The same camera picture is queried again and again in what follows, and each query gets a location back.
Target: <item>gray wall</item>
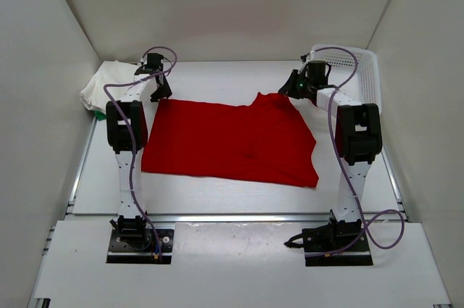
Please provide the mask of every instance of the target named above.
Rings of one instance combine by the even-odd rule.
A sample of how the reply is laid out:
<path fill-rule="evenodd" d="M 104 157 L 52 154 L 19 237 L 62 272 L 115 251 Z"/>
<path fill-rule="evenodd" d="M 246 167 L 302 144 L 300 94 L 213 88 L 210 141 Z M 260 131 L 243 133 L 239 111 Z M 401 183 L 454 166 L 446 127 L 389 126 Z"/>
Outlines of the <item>gray wall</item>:
<path fill-rule="evenodd" d="M 0 0 L 0 307 L 26 307 L 91 119 L 99 59 L 65 0 Z"/>
<path fill-rule="evenodd" d="M 314 43 L 365 48 L 387 0 L 68 0 L 102 59 L 171 46 L 181 60 L 298 59 Z"/>
<path fill-rule="evenodd" d="M 392 0 L 369 49 L 382 71 L 382 131 L 407 210 L 464 307 L 464 0 Z"/>

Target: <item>white table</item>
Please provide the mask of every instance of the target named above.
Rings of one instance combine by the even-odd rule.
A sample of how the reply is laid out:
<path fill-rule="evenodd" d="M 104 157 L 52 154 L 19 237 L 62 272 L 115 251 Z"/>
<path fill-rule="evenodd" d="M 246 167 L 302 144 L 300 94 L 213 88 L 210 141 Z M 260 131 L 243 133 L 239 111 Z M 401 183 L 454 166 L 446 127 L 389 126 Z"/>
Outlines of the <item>white table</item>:
<path fill-rule="evenodd" d="M 392 250 L 371 245 L 374 266 L 305 267 L 301 249 L 282 243 L 299 223 L 175 226 L 171 265 L 106 264 L 107 220 L 61 221 L 38 279 L 50 308 L 356 307 L 448 304 L 421 224 L 407 224 Z M 389 244 L 398 222 L 375 224 Z"/>
<path fill-rule="evenodd" d="M 242 105 L 258 92 L 276 92 L 300 62 L 184 62 L 169 83 L 173 99 Z M 348 75 L 332 72 L 330 83 Z M 357 79 L 344 89 L 358 97 Z M 150 214 L 327 213 L 336 202 L 340 169 L 328 136 L 327 114 L 308 102 L 292 101 L 301 112 L 317 145 L 312 162 L 320 180 L 316 189 L 219 178 L 143 173 L 142 188 Z M 151 130 L 157 104 L 145 108 Z M 96 124 L 73 212 L 77 215 L 115 215 L 119 209 L 118 168 L 107 143 L 106 121 Z M 381 156 L 368 174 L 362 205 L 365 212 L 398 209 Z"/>

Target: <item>red cloth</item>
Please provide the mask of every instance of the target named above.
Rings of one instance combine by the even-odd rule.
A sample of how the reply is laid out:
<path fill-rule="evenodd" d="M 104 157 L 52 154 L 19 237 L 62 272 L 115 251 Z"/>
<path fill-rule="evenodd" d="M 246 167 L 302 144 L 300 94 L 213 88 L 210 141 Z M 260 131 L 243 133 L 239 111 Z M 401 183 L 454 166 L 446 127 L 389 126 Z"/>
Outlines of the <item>red cloth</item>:
<path fill-rule="evenodd" d="M 259 93 L 239 107 L 162 99 L 142 170 L 316 187 L 315 144 L 301 114 L 280 94 Z"/>

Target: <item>white towel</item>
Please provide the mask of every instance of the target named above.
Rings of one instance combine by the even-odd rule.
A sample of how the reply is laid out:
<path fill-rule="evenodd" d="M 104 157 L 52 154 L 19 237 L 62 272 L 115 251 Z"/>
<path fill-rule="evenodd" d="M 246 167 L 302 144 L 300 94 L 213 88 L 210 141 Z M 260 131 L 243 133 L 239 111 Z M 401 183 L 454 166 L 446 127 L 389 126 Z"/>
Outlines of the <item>white towel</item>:
<path fill-rule="evenodd" d="M 121 62 L 103 62 L 98 71 L 92 76 L 87 86 L 80 92 L 80 100 L 88 110 L 107 113 L 106 105 L 108 96 L 103 92 L 103 86 L 107 83 L 128 83 L 134 81 L 134 72 L 137 65 Z M 120 99 L 128 87 L 109 88 L 109 92 L 116 100 Z"/>

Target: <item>plastic basket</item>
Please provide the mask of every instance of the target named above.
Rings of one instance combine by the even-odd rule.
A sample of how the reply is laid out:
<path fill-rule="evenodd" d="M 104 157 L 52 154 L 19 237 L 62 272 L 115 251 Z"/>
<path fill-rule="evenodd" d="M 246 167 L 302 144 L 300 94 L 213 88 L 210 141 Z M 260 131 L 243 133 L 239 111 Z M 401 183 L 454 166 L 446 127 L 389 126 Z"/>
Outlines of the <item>plastic basket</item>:
<path fill-rule="evenodd" d="M 353 79 L 341 89 L 346 95 L 363 103 L 375 103 L 378 110 L 382 111 L 382 101 L 380 94 L 380 75 L 378 71 L 377 56 L 372 51 L 366 49 L 356 49 L 354 47 L 318 44 L 312 50 L 322 47 L 343 47 L 351 51 L 357 58 L 359 65 L 357 73 Z M 343 82 L 352 72 L 355 65 L 353 58 L 336 49 L 327 49 L 314 54 L 315 59 L 324 60 L 332 66 L 329 83 L 338 85 Z"/>

